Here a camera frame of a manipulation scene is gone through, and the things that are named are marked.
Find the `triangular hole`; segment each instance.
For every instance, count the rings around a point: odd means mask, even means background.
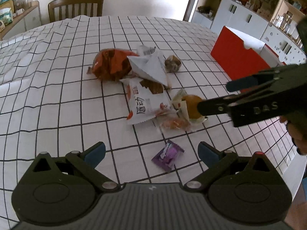
[[[41,171],[47,171],[47,170],[51,170],[51,168],[45,158],[40,159],[38,164],[34,168],[34,172],[41,172]]]
[[[263,159],[258,158],[256,160],[255,165],[253,166],[253,170],[259,170],[259,171],[264,171],[264,172],[270,172],[269,168],[267,167],[266,163],[264,162]]]

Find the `white packet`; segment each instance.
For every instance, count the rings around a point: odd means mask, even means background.
[[[128,56],[132,71],[143,79],[148,79],[170,87],[161,50],[158,48],[140,46],[137,53],[140,56]]]
[[[181,88],[176,95],[173,97],[171,103],[173,104],[174,108],[176,110],[180,110],[182,113],[182,116],[191,124],[200,124],[205,122],[206,120],[208,120],[208,117],[206,116],[202,116],[198,119],[190,119],[189,118],[189,114],[188,114],[188,108],[187,108],[187,102],[186,101],[182,101],[182,98],[184,96],[187,96],[187,92]]]
[[[130,113],[127,117],[128,124],[142,123],[158,115],[176,112],[168,99],[166,91],[161,94],[152,94],[150,89],[140,84],[142,80],[138,77],[120,80],[125,85],[129,85]]]

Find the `ribbed gray surface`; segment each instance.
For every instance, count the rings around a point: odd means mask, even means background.
[[[127,184],[102,196],[84,218],[59,227],[21,223],[15,230],[289,230],[285,223],[263,227],[239,225],[211,210],[201,194],[183,191],[178,184]]]

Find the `hand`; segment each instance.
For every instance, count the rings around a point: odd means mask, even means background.
[[[287,121],[287,118],[285,116],[280,116],[279,121],[281,123],[284,123]],[[304,137],[304,134],[298,130],[294,124],[288,123],[288,132],[289,135],[294,139],[294,143],[297,146],[297,148],[300,150],[302,155],[307,154],[307,139]]]

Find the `table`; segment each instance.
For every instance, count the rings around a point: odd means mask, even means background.
[[[199,25],[144,16],[93,17],[47,24],[1,42],[0,48],[0,229],[18,218],[12,191],[42,151],[64,156],[98,141],[107,148],[97,170],[118,182],[181,182],[207,169],[197,146],[206,141],[218,150],[242,156],[263,151],[283,175],[296,150],[277,118],[234,128],[228,115],[210,116],[190,132],[160,131],[159,121],[127,125],[127,96],[119,82],[86,74],[97,52],[106,48],[136,51],[157,46],[165,57],[183,62],[169,73],[170,98],[184,87],[202,98],[227,95],[229,77],[211,57],[217,35]],[[184,154],[166,174],[151,159],[171,139]]]

